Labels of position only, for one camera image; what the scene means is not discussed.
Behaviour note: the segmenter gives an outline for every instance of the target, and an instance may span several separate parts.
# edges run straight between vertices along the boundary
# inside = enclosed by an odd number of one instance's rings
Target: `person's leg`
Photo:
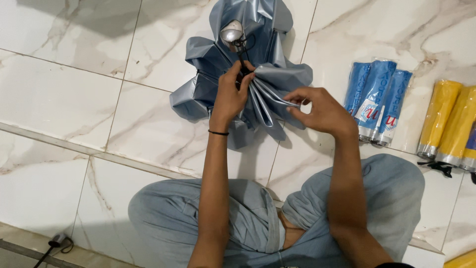
[[[286,199],[282,207],[284,216],[292,224],[309,230],[296,245],[316,236],[329,243],[325,233],[328,233],[326,210],[331,175],[332,168],[313,175],[301,191]],[[362,176],[367,197],[367,228],[395,261],[401,261],[420,220],[423,175],[418,167],[402,158],[380,154],[362,160]],[[332,255],[335,246],[320,248]],[[323,258],[326,254],[317,252],[314,256]]]
[[[186,267],[198,236],[200,179],[167,180],[141,189],[129,218],[167,267]],[[230,180],[230,242],[227,260],[246,262],[279,250],[278,217],[272,199],[248,180]]]

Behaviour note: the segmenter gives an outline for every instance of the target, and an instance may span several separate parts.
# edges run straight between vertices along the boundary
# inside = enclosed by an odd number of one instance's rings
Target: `gray umbrella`
[[[282,99],[312,82],[312,69],[307,64],[293,64],[283,55],[281,43],[293,26],[291,12],[283,1],[219,0],[209,21],[215,40],[191,37],[187,41],[185,60],[196,67],[197,75],[170,95],[172,109],[188,120],[209,117],[218,78],[243,55],[256,67],[256,77],[249,86],[245,108],[230,124],[228,148],[251,144],[260,125],[271,137],[284,141],[286,134],[275,115],[305,129],[286,110],[288,106],[299,106]],[[241,47],[229,40],[235,36],[240,38]]]

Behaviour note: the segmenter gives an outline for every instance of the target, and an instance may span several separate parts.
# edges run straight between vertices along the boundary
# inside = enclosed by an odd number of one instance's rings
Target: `hand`
[[[337,139],[357,139],[358,128],[352,116],[325,88],[299,87],[283,100],[304,105],[312,102],[311,112],[305,114],[296,107],[287,110],[306,127],[329,133]]]
[[[246,67],[250,71],[256,68],[249,61],[245,61]],[[211,113],[210,130],[215,132],[228,132],[228,125],[243,108],[248,99],[248,86],[255,77],[250,73],[243,77],[241,85],[237,84],[237,76],[241,69],[241,63],[236,61],[228,72],[218,80],[218,93],[215,106]]]

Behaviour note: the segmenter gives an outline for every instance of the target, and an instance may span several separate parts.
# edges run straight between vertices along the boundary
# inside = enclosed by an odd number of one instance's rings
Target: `plastic packaging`
[[[351,116],[356,115],[359,108],[360,96],[364,89],[370,71],[370,63],[354,62],[349,75],[349,86],[347,87],[346,99],[344,100],[344,108]]]
[[[377,123],[377,128],[372,135],[373,144],[385,146],[392,141],[411,77],[412,73],[408,71],[395,70],[393,73],[390,79],[390,87],[382,106],[384,107],[382,109],[382,119]]]
[[[476,172],[476,122],[473,122],[459,167],[469,172]]]
[[[435,161],[459,166],[475,120],[476,86],[463,87],[448,118]]]
[[[418,156],[435,158],[449,114],[462,87],[461,83],[449,80],[435,83],[416,152]]]
[[[373,131],[379,121],[380,112],[384,104],[390,78],[397,67],[393,61],[373,61],[367,77],[359,110],[354,116],[357,118],[359,140],[369,142]]]

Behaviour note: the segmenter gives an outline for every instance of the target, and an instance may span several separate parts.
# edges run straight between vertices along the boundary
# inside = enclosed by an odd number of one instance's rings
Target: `marble floor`
[[[389,148],[419,161],[416,146],[436,79],[476,84],[476,2],[283,0],[294,26],[283,43],[313,86],[340,102],[352,61],[394,59],[414,77]],[[127,205],[143,186],[201,177],[208,121],[189,122],[169,94],[195,75],[184,61],[192,36],[212,38],[217,0],[3,0],[0,3],[0,222],[140,266],[157,267]],[[228,151],[230,178],[284,201],[332,166],[330,135],[285,122],[285,141],[264,131]],[[426,181],[414,238],[446,260],[476,247],[476,185],[421,168]]]

